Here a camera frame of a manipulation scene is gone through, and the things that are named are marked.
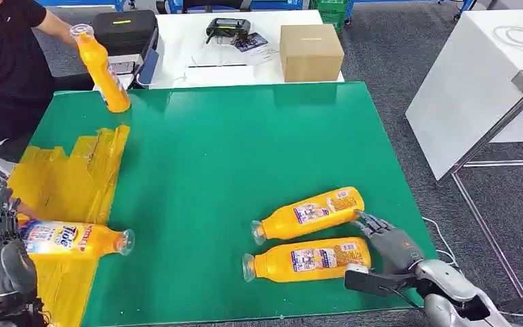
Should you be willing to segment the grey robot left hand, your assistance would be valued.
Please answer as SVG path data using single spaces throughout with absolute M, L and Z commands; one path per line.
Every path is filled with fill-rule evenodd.
M 0 297 L 34 294 L 37 289 L 35 264 L 20 235 L 19 205 L 12 190 L 0 184 Z

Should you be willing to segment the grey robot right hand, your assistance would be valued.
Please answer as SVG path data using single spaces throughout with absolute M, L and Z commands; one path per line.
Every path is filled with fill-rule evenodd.
M 410 273 L 418 262 L 425 259 L 423 251 L 404 230 L 364 211 L 354 212 L 357 219 L 353 224 L 361 229 L 382 257 L 385 274 Z

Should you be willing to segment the person's right hand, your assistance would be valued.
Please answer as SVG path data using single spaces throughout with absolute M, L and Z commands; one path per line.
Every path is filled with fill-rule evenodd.
M 30 219 L 37 219 L 36 212 L 28 205 L 26 205 L 24 202 L 20 202 L 17 206 L 17 212 L 19 216 L 19 220 L 30 220 Z

